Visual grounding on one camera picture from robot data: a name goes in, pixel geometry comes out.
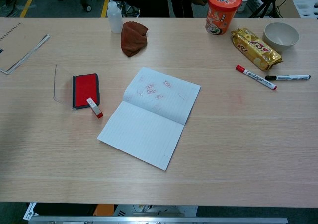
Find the snack package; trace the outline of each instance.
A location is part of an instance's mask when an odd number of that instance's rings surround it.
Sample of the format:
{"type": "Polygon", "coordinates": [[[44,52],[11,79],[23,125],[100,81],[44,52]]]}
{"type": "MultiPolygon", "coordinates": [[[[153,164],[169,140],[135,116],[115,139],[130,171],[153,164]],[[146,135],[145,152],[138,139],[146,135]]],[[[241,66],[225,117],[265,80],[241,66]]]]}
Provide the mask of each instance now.
{"type": "Polygon", "coordinates": [[[282,61],[282,56],[247,28],[231,32],[233,44],[261,70],[270,70],[282,61]]]}

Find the white label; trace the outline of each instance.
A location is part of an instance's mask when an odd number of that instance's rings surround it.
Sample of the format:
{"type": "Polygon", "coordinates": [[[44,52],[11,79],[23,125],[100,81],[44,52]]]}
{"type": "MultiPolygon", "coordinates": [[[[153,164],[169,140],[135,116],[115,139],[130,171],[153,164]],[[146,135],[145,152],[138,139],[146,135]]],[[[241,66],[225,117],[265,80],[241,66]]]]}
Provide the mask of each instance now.
{"type": "Polygon", "coordinates": [[[87,102],[89,103],[89,105],[91,106],[91,108],[94,108],[96,105],[96,103],[93,101],[93,99],[89,98],[87,99],[87,102]]]}
{"type": "Polygon", "coordinates": [[[263,84],[264,86],[270,88],[270,89],[275,89],[276,85],[272,84],[271,82],[265,80],[264,78],[256,75],[255,73],[252,73],[251,71],[245,69],[244,73],[251,77],[252,79],[258,81],[259,83],[263,84]]]}
{"type": "Polygon", "coordinates": [[[36,202],[30,203],[28,209],[26,210],[26,212],[23,216],[23,219],[25,219],[27,221],[31,220],[31,217],[34,215],[33,208],[35,207],[35,205],[36,205],[36,202]]]}

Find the lined paper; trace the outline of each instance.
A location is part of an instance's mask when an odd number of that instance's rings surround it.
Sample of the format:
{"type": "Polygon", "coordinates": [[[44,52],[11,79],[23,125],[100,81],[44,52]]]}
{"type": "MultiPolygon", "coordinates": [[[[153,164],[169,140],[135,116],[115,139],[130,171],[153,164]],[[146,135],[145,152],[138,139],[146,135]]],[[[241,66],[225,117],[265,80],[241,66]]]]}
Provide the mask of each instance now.
{"type": "Polygon", "coordinates": [[[166,170],[183,127],[180,123],[122,101],[97,138],[166,170]]]}
{"type": "Polygon", "coordinates": [[[200,86],[142,68],[97,137],[166,170],[200,86]]]}
{"type": "Polygon", "coordinates": [[[11,74],[50,38],[41,30],[17,23],[0,34],[0,71],[11,74]]]}

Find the orange object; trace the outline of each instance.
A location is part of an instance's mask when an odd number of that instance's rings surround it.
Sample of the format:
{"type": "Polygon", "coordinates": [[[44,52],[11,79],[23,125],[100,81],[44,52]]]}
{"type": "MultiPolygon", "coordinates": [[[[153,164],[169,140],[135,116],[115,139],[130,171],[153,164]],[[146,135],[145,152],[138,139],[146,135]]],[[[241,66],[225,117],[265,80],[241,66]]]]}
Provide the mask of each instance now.
{"type": "Polygon", "coordinates": [[[242,0],[208,0],[209,12],[205,29],[215,35],[224,34],[242,0]]]}
{"type": "Polygon", "coordinates": [[[114,215],[115,207],[113,204],[98,204],[95,212],[93,213],[94,216],[112,216],[114,215]]]}

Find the red marker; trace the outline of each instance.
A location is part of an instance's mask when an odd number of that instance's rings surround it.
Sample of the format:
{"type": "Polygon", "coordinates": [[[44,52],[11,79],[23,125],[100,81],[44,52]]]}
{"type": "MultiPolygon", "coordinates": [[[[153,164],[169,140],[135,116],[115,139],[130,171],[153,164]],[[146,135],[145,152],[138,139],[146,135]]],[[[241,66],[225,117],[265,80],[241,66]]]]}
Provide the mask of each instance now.
{"type": "Polygon", "coordinates": [[[259,83],[263,84],[264,86],[267,86],[268,88],[270,88],[272,90],[276,90],[276,88],[277,88],[277,86],[275,84],[272,84],[271,82],[265,80],[264,78],[252,73],[251,71],[245,69],[244,67],[242,67],[239,64],[237,65],[237,67],[235,69],[240,71],[241,73],[248,75],[252,79],[258,81],[259,83]]]}

